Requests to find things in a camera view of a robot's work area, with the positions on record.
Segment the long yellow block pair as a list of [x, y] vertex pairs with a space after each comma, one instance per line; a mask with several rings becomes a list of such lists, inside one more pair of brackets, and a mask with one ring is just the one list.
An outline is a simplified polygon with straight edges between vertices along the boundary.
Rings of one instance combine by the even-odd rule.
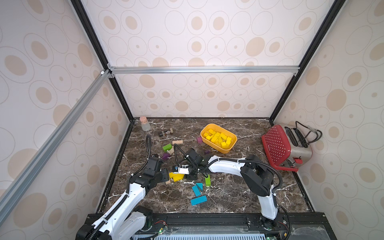
[[182, 180], [184, 176], [184, 174], [169, 173], [170, 179], [172, 179], [174, 182]]

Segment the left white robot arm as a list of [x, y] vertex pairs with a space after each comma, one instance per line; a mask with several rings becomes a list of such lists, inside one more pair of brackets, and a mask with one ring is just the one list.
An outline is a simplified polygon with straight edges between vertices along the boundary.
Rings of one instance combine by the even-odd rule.
[[131, 174], [127, 188], [113, 206], [92, 224], [78, 230], [77, 240], [128, 240], [139, 230], [151, 228], [152, 211], [138, 206], [147, 193], [170, 177], [158, 155], [151, 154], [152, 138], [146, 136], [147, 158], [143, 166]]

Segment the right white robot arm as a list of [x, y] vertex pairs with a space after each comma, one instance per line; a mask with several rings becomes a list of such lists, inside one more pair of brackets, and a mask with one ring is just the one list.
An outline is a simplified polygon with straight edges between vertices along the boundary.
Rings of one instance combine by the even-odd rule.
[[174, 173], [205, 178], [209, 174], [222, 173], [242, 177], [250, 191], [258, 196], [261, 206], [261, 222], [265, 229], [277, 225], [279, 207], [276, 191], [282, 188], [281, 174], [270, 165], [262, 162], [257, 156], [232, 159], [216, 155], [203, 157], [194, 149], [184, 152], [179, 145], [174, 145], [176, 165]]

